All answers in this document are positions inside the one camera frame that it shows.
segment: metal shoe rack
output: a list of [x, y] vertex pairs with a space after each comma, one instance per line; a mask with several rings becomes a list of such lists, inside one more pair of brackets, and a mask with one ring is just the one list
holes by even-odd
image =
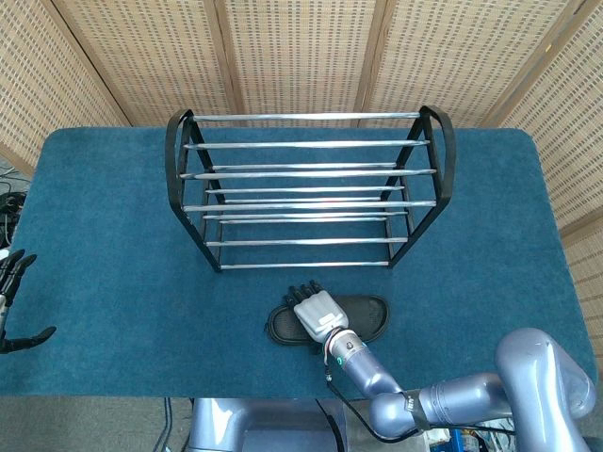
[[[203, 121], [233, 121], [246, 124], [251, 121], [325, 121], [325, 120], [414, 120], [406, 139], [388, 140], [338, 140], [338, 141], [286, 141], [286, 142], [212, 142], [206, 143], [198, 123]], [[432, 120], [439, 123], [446, 152], [443, 170], [440, 168]], [[299, 148], [330, 149], [374, 148], [375, 155], [385, 147], [400, 148], [395, 162], [380, 160], [371, 163], [287, 163], [257, 162], [247, 165], [214, 165], [210, 152], [253, 153], [263, 150], [294, 153]], [[189, 153], [193, 151], [201, 161], [201, 172], [189, 172]], [[406, 169], [411, 153], [427, 153], [429, 167]], [[196, 116], [191, 110], [177, 112], [169, 121], [166, 135], [166, 179], [171, 209], [184, 225], [194, 242], [215, 271], [241, 268], [272, 268], [295, 266], [387, 266], [392, 268], [427, 230], [444, 210], [452, 194], [456, 159], [455, 137], [448, 115], [433, 106], [423, 106], [415, 113], [317, 113], [274, 115], [221, 115]], [[432, 199], [412, 200], [408, 179], [422, 178], [432, 185]], [[302, 184], [273, 186], [270, 181], [287, 181], [302, 178]], [[331, 180], [328, 186], [322, 184]], [[353, 181], [369, 180], [368, 185]], [[220, 181], [229, 180], [223, 188]], [[238, 181], [246, 181], [240, 187]], [[257, 181], [250, 187], [249, 182]], [[201, 181], [203, 189], [196, 189], [199, 203], [185, 203], [187, 184]], [[343, 181], [333, 185], [333, 181]], [[355, 196], [370, 194], [374, 196]], [[392, 193], [400, 194], [400, 201], [390, 201]], [[241, 199], [240, 196], [252, 196]], [[427, 213], [416, 224], [414, 211]], [[191, 216], [198, 215], [193, 221]], [[405, 226], [405, 234], [392, 234], [394, 222]], [[214, 222], [214, 238], [208, 239], [208, 224]], [[324, 227], [328, 223], [342, 223], [344, 228], [351, 222], [381, 222], [379, 237], [304, 238], [286, 237], [291, 223], [308, 223], [308, 227]], [[283, 226], [283, 235], [261, 240], [225, 240], [226, 228], [246, 228], [254, 224]], [[272, 262], [272, 263], [224, 263], [224, 247], [315, 247], [358, 246], [370, 244], [385, 247], [386, 259], [377, 261], [329, 261], [320, 262]]]

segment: woven panel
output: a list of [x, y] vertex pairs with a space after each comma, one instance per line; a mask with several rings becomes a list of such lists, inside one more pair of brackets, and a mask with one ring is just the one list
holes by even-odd
[[558, 0], [399, 1], [369, 111], [433, 104], [455, 126], [478, 126], [563, 7]]
[[104, 90], [39, 1], [0, 2], [0, 144], [9, 153], [33, 168], [60, 127], [126, 125]]
[[227, 1], [247, 111], [353, 111], [374, 4], [374, 0]]
[[560, 227], [603, 205], [603, 5], [503, 122], [538, 147]]
[[136, 125], [178, 109], [229, 113], [203, 0], [57, 5]]
[[603, 228], [565, 250], [599, 369], [603, 369]]

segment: blue table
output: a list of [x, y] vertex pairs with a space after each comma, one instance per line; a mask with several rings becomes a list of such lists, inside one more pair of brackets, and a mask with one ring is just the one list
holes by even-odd
[[[396, 129], [212, 129], [208, 141], [386, 139]], [[321, 397], [320, 357], [264, 332], [291, 284], [391, 304], [371, 345], [404, 387], [494, 369], [520, 327], [552, 334], [596, 378], [593, 352], [534, 144], [519, 130], [457, 131], [452, 201], [393, 269], [214, 273], [168, 206], [163, 128], [76, 128], [44, 145], [13, 248], [38, 254], [8, 335], [56, 325], [2, 358], [1, 394]], [[357, 150], [366, 153], [368, 150]], [[396, 149], [389, 151], [392, 155]], [[358, 393], [340, 373], [337, 384]]]

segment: black insole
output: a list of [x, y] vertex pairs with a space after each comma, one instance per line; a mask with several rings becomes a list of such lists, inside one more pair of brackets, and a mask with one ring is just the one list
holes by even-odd
[[[374, 341], [385, 330], [389, 309], [384, 299], [374, 295], [334, 295], [333, 299], [348, 316], [348, 328], [354, 330], [364, 342]], [[285, 305], [272, 310], [267, 328], [277, 344], [307, 346], [315, 343], [293, 309]]]

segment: gray robot arm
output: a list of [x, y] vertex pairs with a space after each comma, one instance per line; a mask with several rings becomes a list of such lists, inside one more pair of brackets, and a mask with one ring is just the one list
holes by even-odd
[[370, 423], [384, 438], [415, 428], [467, 425], [513, 417], [520, 452], [588, 452], [574, 419], [590, 412], [595, 387], [548, 334], [513, 331], [497, 347], [498, 374], [482, 373], [403, 391], [326, 291], [305, 299], [295, 313], [325, 343], [362, 394]]

